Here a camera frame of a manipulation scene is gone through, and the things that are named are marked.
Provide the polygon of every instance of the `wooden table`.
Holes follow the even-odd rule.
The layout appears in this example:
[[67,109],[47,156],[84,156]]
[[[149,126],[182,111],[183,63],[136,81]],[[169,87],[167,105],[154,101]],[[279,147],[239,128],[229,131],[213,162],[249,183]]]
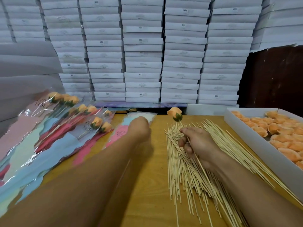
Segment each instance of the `wooden table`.
[[[118,125],[123,120],[123,117],[124,115],[115,115],[112,124]],[[222,129],[228,130],[252,152],[241,138],[224,122],[222,116],[183,116],[182,123],[202,122],[204,119],[210,119]],[[164,129],[167,129],[167,124],[170,125],[173,122],[173,119],[167,115],[156,116],[151,124],[153,153],[151,154],[151,150],[144,149],[132,159],[116,191],[113,193],[104,215],[101,217],[102,227],[177,226],[176,210],[174,202],[170,200],[168,190],[167,149],[166,135],[164,133]],[[92,157],[101,151],[109,136],[108,134],[102,137],[93,147],[88,157]],[[74,157],[71,157],[50,171],[44,177],[43,183],[54,179],[59,174],[72,168],[73,159]],[[275,185],[278,193],[298,205],[281,187],[273,181],[272,183]],[[186,194],[181,194],[181,198],[182,204],[179,201],[177,204],[180,227],[211,226],[206,212],[203,213],[201,208],[199,209],[202,221],[202,225],[200,225],[198,218],[189,213]],[[227,226],[224,220],[219,217],[212,202],[209,206],[209,211],[213,227]]]

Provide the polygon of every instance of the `hand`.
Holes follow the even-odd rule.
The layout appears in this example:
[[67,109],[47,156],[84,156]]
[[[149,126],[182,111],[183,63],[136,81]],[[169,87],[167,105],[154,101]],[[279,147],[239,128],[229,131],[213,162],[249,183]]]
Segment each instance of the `hand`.
[[151,129],[146,118],[139,116],[131,121],[127,134],[138,139],[139,142],[147,141],[151,136]]
[[223,153],[211,135],[204,129],[185,127],[181,128],[180,132],[184,136],[179,139],[179,147],[183,147],[191,158],[195,158],[194,153],[196,153],[202,166],[206,169],[210,169],[218,155]]

